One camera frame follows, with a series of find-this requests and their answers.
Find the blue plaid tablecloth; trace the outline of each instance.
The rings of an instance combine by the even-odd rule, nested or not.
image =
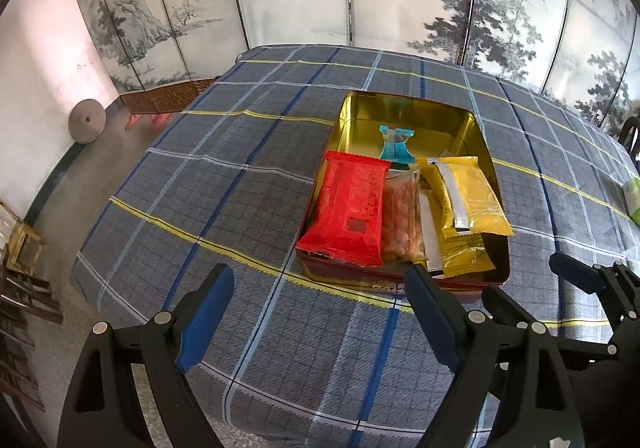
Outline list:
[[[188,374],[212,418],[292,446],[413,447],[452,375],[406,301],[311,282],[294,240],[350,90],[472,111],[494,158],[510,238],[504,290],[553,333],[605,342],[597,298],[548,257],[639,267],[621,185],[625,151],[577,114],[512,83],[416,56],[334,46],[257,47],[152,144],[89,233],[72,273],[114,326],[172,309],[217,262],[236,291]],[[487,399],[472,446],[497,409]]]

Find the green package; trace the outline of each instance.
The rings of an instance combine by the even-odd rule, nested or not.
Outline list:
[[[625,193],[626,211],[631,220],[640,225],[640,179],[629,179],[622,186],[622,191]]]

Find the blue candy wrapper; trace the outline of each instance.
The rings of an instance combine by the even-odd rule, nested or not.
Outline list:
[[[380,154],[380,159],[399,164],[415,163],[414,156],[406,149],[406,141],[414,134],[413,130],[393,128],[391,126],[381,124],[380,133],[385,140],[385,144],[382,147],[382,154]]]

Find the yellow stripe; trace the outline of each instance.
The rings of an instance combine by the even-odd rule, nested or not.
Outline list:
[[[244,110],[239,110],[235,112],[221,112],[221,111],[211,111],[211,110],[182,110],[181,113],[187,113],[190,115],[240,115],[244,113]]]
[[[507,168],[512,168],[514,170],[529,174],[529,175],[533,175],[534,177],[537,178],[542,178],[545,179],[546,181],[555,184],[557,186],[560,186],[561,188],[564,188],[565,190],[569,190],[570,192],[576,193],[577,195],[580,195],[582,197],[584,197],[585,199],[589,199],[592,202],[595,202],[597,204],[600,204],[602,206],[605,206],[606,208],[611,209],[611,211],[614,211],[615,213],[619,214],[621,217],[625,217],[627,220],[631,221],[631,218],[624,212],[620,211],[617,208],[614,208],[613,206],[611,206],[609,203],[606,203],[605,201],[601,201],[600,199],[594,197],[593,195],[590,195],[589,193],[585,193],[585,192],[581,192],[580,190],[577,190],[576,188],[574,188],[573,186],[569,186],[568,184],[565,184],[564,182],[561,182],[557,179],[554,179],[553,177],[549,177],[548,175],[545,174],[540,174],[537,171],[534,170],[530,170],[529,168],[525,168],[524,166],[519,166],[518,164],[513,164],[513,163],[508,163],[507,161],[501,161],[500,159],[495,159],[493,158],[492,161],[495,164],[500,164],[501,166],[507,166]]]
[[[292,115],[274,115],[271,113],[259,113],[252,110],[239,110],[235,112],[221,112],[221,111],[209,111],[209,110],[182,110],[182,113],[189,115],[249,115],[251,117],[258,117],[260,119],[280,119],[282,121],[303,121],[306,123],[319,123],[333,126],[333,121],[326,119],[318,119],[317,117],[294,117]]]
[[[322,63],[322,62],[307,62],[304,60],[293,60],[293,61],[288,61],[288,62],[280,62],[278,60],[244,60],[243,63],[303,63],[304,65],[333,65],[333,66],[346,66],[349,68],[366,68],[367,70],[369,70],[371,67],[370,66],[365,66],[365,65],[348,65],[346,63]],[[404,70],[390,70],[389,68],[380,68],[378,67],[376,70],[380,71],[380,72],[390,72],[391,74],[402,74],[405,76],[414,76],[415,78],[424,78],[424,79],[428,79],[430,81],[437,81],[437,82],[441,82],[444,84],[450,84],[451,86],[456,86],[458,88],[462,88],[464,90],[471,90],[473,92],[476,92],[476,94],[481,94],[481,95],[487,95],[488,97],[493,97],[496,99],[499,99],[501,101],[504,102],[509,102],[511,104],[513,104],[514,106],[517,106],[518,108],[525,110],[529,113],[532,113],[533,115],[537,116],[537,117],[541,117],[542,119],[545,118],[544,115],[542,115],[541,113],[536,112],[535,110],[531,110],[530,108],[527,108],[526,106],[523,106],[521,104],[515,103],[513,101],[510,101],[509,99],[502,97],[501,95],[495,95],[495,94],[491,94],[490,92],[485,92],[483,90],[478,90],[476,88],[471,88],[469,89],[468,86],[466,86],[465,84],[459,84],[453,81],[447,81],[446,79],[440,79],[440,78],[434,78],[433,76],[423,76],[421,74],[417,74],[415,72],[406,72]],[[611,160],[615,161],[616,163],[623,165],[623,163],[615,156],[611,155],[609,152],[607,152],[604,148],[599,147],[597,144],[595,144],[595,142],[591,141],[590,139],[587,139],[585,136],[579,134],[577,131],[574,131],[573,129],[569,128],[568,126],[565,126],[564,124],[558,123],[557,121],[553,121],[553,119],[549,119],[549,121],[553,124],[555,124],[556,126],[558,126],[559,128],[562,128],[564,130],[566,130],[567,132],[570,132],[572,134],[574,134],[575,136],[577,136],[578,138],[582,139],[583,141],[589,143],[591,146],[593,146],[594,148],[596,148],[597,150],[599,150],[601,153],[604,153],[605,155],[607,155]]]
[[[202,246],[205,249],[213,251],[214,253],[219,253],[228,258],[232,258],[239,263],[247,265],[265,274],[269,274],[272,276],[280,275],[280,271],[276,267],[273,267],[272,265],[269,265],[258,259],[252,258],[244,253],[241,253],[240,251],[236,251],[231,247],[226,247],[220,244],[216,244],[210,240],[206,240],[205,238],[197,237],[192,233],[189,233],[188,231],[180,229],[179,227],[176,227],[173,224],[170,224],[169,222],[164,221],[163,219],[159,219],[158,217],[147,215],[146,213],[140,211],[137,208],[134,208],[133,206],[128,205],[126,202],[116,197],[109,197],[109,200],[119,208],[124,209],[126,212],[146,222],[149,222],[150,224],[156,225],[157,227],[164,229],[165,231],[171,233],[172,235],[175,235],[176,237],[182,238],[183,240],[186,240],[190,243],[198,243],[200,246]],[[297,285],[322,291],[324,293],[340,296],[343,298],[347,298],[349,300],[354,300],[354,301],[363,302],[370,305],[385,307],[385,308],[389,308],[393,305],[393,300],[384,298],[382,296],[374,297],[372,295],[360,293],[354,290],[335,288],[327,284],[314,282],[302,275],[297,275],[288,271],[286,272],[285,276],[288,281],[295,283]]]
[[[131,215],[134,215],[140,219],[143,219],[145,222],[149,222],[150,224],[156,225],[157,227],[164,229],[165,231],[171,233],[172,235],[175,235],[176,237],[179,237],[190,243],[198,243],[200,246],[204,247],[205,249],[208,249],[215,253],[222,254],[223,256],[227,256],[228,258],[232,258],[235,261],[238,261],[239,263],[252,267],[253,269],[256,269],[257,271],[263,272],[265,274],[269,274],[272,276],[280,275],[280,271],[275,267],[273,267],[272,265],[269,265],[265,262],[261,262],[255,258],[251,258],[250,256],[240,253],[239,251],[236,251],[235,249],[232,249],[230,247],[213,243],[212,241],[206,240],[202,237],[197,237],[193,233],[189,233],[188,231],[180,229],[179,227],[176,227],[173,224],[170,224],[169,222],[164,221],[163,219],[159,219],[158,217],[147,215],[146,213],[140,211],[137,208],[134,208],[131,205],[128,205],[126,202],[116,197],[109,197],[109,200],[114,205],[130,213]],[[394,305],[394,301],[392,299],[385,298],[383,296],[375,297],[366,293],[361,293],[359,291],[343,289],[339,287],[334,287],[329,284],[314,282],[312,280],[309,280],[309,278],[306,278],[304,275],[295,274],[289,271],[287,271],[284,274],[284,276],[287,281],[293,284],[299,285],[301,287],[306,287],[314,291],[320,291],[333,296],[346,298],[348,300],[365,303],[365,304],[373,305],[376,307],[382,307],[385,309],[389,309]],[[414,312],[411,306],[406,302],[396,302],[396,308],[398,308],[401,312],[405,312],[405,313]],[[575,327],[578,325],[598,326],[598,325],[609,324],[607,320],[592,320],[592,319],[586,319],[586,318],[568,318],[568,319],[563,319],[560,322],[558,322],[557,320],[540,320],[540,321],[543,322],[550,329],[558,327],[560,323],[565,327]]]

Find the red snack package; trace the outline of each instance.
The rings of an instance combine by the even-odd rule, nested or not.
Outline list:
[[[391,163],[336,151],[325,152],[318,219],[296,247],[366,267],[379,267],[382,192]]]

